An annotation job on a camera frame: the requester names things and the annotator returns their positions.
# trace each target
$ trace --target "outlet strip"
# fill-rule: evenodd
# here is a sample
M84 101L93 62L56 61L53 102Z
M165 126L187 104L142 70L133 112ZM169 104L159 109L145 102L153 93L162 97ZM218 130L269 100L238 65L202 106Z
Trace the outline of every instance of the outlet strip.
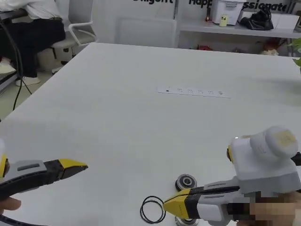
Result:
M193 88L183 88L183 87L159 86L159 87L157 87L157 92L158 93L189 95L189 96L199 96L199 97L218 97L218 98L231 99L223 91L193 89Z

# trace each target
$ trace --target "storage box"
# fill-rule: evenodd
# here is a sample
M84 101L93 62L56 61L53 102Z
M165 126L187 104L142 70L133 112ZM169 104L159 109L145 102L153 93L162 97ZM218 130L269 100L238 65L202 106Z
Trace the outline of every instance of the storage box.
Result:
M236 25L240 11L247 0L213 0L212 2L212 21L215 24L221 22L223 14L227 14L228 25Z
M244 18L244 17L250 18L253 13L256 13L256 12L241 11L241 13L240 13L240 15L238 17L238 21L240 22L240 20L242 18ZM279 13L272 13L272 23L273 23L274 28L277 27L280 17L281 17L281 14L279 14Z
M293 31L299 20L299 16L292 14L281 14L279 22L277 24L277 29L286 29Z

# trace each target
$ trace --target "leaf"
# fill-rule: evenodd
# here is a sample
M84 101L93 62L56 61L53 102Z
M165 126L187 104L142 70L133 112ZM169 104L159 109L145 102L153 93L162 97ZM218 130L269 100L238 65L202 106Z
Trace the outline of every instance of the leaf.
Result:
M289 46L299 46L299 45L301 45L301 38L299 38L299 39L294 39L294 40L292 41L292 43L289 44Z
M301 67L301 58L293 59L293 61L295 62L295 64L297 64L299 67Z

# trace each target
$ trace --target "black shoe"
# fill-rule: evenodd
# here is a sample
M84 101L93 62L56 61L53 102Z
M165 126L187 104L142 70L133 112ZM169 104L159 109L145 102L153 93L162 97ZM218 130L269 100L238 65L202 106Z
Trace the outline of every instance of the black shoe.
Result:
M250 18L242 18L240 24L250 30L268 31L274 29L272 14L267 7L262 8L258 13L252 14Z

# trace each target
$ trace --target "finger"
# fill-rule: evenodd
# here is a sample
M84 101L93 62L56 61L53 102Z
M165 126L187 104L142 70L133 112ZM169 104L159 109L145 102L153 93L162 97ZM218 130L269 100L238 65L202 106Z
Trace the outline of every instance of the finger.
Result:
M250 214L256 220L274 220L278 218L295 218L295 203L251 203Z
M3 210L16 210L20 208L21 201L13 198L8 198L2 202L0 202L0 209Z
M248 220L248 221L239 221L237 226L273 226L271 221L265 221L265 220Z

